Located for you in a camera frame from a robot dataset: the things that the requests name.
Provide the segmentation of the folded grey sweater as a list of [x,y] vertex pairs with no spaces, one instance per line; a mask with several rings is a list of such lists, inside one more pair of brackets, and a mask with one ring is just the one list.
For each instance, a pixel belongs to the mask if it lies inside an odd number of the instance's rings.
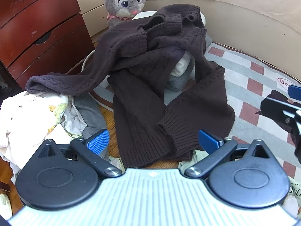
[[182,76],[176,77],[176,76],[169,75],[169,80],[166,84],[166,88],[172,91],[182,90],[190,78],[190,74],[192,73],[194,65],[195,65],[195,59],[194,57],[192,57],[187,70],[184,72]]

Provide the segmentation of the cream cabinet behind bunny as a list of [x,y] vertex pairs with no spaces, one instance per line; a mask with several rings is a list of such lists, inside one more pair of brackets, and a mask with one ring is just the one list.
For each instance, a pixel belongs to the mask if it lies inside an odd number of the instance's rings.
[[108,27],[105,0],[77,0],[90,37]]

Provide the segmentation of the dark brown cable-knit sweater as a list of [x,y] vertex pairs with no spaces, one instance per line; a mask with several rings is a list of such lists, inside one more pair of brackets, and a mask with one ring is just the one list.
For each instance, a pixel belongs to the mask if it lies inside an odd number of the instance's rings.
[[[206,32],[198,6],[165,6],[151,17],[106,31],[83,72],[33,76],[26,91],[76,96],[107,80],[114,90],[116,135],[125,168],[189,160],[198,146],[199,130],[224,138],[235,121],[225,69],[204,56]],[[195,60],[195,84],[166,105],[166,84],[185,53]]]

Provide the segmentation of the folded white sweater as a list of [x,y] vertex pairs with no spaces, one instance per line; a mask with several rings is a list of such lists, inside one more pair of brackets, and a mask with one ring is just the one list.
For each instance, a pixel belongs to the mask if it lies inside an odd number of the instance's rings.
[[[135,15],[133,19],[140,19],[145,17],[151,17],[153,16],[157,11],[144,11],[140,12],[139,14]],[[171,76],[180,77],[184,74],[184,72],[187,70],[189,63],[191,61],[191,54],[188,51],[185,51],[182,58],[177,62],[173,70],[171,71]]]

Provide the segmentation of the pile of white clothes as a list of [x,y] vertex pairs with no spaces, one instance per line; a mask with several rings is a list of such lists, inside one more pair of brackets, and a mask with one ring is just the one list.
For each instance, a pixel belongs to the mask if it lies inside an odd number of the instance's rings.
[[1,158],[9,162],[15,183],[18,173],[46,139],[65,144],[75,138],[88,139],[100,130],[105,131],[108,145],[106,121],[89,94],[24,91],[2,102]]

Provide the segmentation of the grey plush bunny toy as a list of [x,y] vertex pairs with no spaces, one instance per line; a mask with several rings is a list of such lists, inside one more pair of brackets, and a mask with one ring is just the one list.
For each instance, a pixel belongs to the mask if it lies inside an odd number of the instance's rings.
[[131,20],[141,12],[145,3],[146,0],[105,0],[109,29],[123,21]]

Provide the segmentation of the red wooden drawer cabinet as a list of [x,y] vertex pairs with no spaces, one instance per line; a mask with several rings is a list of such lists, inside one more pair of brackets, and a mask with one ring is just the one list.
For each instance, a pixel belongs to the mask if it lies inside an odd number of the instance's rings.
[[93,49],[77,0],[1,0],[1,66],[22,89],[31,76],[76,75]]

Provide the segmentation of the checkered pink grey rug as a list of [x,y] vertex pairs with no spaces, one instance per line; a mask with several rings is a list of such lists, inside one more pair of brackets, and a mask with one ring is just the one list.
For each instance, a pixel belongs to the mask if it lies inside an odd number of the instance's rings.
[[[259,111],[261,101],[273,90],[276,90],[288,98],[290,103],[300,101],[289,99],[287,94],[290,85],[300,85],[292,78],[285,76],[278,70],[260,62],[245,54],[226,49],[221,45],[212,43],[205,56],[208,60],[215,61],[226,69],[225,84],[228,103],[235,112],[235,123],[229,137],[233,137],[240,143],[252,140],[251,134],[257,134],[264,138],[270,145],[272,152],[278,159],[286,174],[290,177],[290,191],[285,199],[285,208],[293,216],[300,218],[300,164],[294,155],[295,146],[290,134],[267,117],[256,114]],[[94,92],[100,105],[110,111],[113,101],[113,89],[107,82],[108,76]],[[165,89],[165,105],[169,104],[180,93],[188,90],[195,84],[194,69],[184,88],[180,91]],[[113,157],[120,157],[117,147],[115,123],[113,114],[100,108],[105,115],[110,133],[110,153]],[[121,158],[113,158],[113,164],[124,171]]]

